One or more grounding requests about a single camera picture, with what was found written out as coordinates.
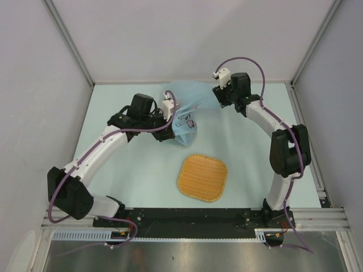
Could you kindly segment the woven bamboo tray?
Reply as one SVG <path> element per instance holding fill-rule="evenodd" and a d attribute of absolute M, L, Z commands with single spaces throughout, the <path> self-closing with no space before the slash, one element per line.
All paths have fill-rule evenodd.
<path fill-rule="evenodd" d="M 215 202 L 223 194 L 228 169 L 218 159 L 201 154 L 188 156 L 179 171 L 177 186 L 186 196 L 204 202 Z"/>

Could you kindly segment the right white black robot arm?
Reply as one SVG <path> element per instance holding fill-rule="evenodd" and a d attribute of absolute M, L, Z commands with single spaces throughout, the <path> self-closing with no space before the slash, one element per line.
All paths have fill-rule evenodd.
<path fill-rule="evenodd" d="M 294 180 L 300 179 L 311 163 L 309 135 L 305 125 L 290 125 L 263 104 L 261 96 L 251 93 L 247 73 L 221 69 L 213 74 L 213 88 L 221 107 L 233 105 L 236 112 L 256 123 L 271 139 L 269 162 L 274 171 L 271 189 L 263 201 L 262 222 L 275 227 L 288 221 L 288 200 Z"/>

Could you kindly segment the blue plastic bag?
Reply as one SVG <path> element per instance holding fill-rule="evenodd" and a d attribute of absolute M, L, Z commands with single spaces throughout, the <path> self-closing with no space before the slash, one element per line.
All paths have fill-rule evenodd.
<path fill-rule="evenodd" d="M 196 138 L 196 112 L 221 108 L 212 91 L 213 87 L 204 82 L 182 80 L 166 83 L 163 88 L 171 91 L 176 103 L 179 103 L 179 108 L 172 114 L 175 116 L 172 122 L 175 140 L 181 145 L 189 146 Z M 166 97 L 172 99 L 170 94 L 164 94 L 164 99 Z"/>

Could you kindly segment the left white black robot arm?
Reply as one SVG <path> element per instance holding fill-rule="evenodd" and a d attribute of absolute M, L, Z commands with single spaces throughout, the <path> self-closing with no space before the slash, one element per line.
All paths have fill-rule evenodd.
<path fill-rule="evenodd" d="M 90 215 L 106 219 L 115 227 L 122 225 L 125 212 L 120 209 L 121 202 L 110 196 L 93 196 L 87 188 L 113 153 L 139 134 L 151 133 L 160 142 L 173 139 L 176 106 L 176 97 L 169 90 L 160 104 L 151 96 L 137 93 L 130 105 L 111 116 L 101 135 L 85 152 L 61 169 L 53 167 L 47 174 L 49 221 L 57 224 Z"/>

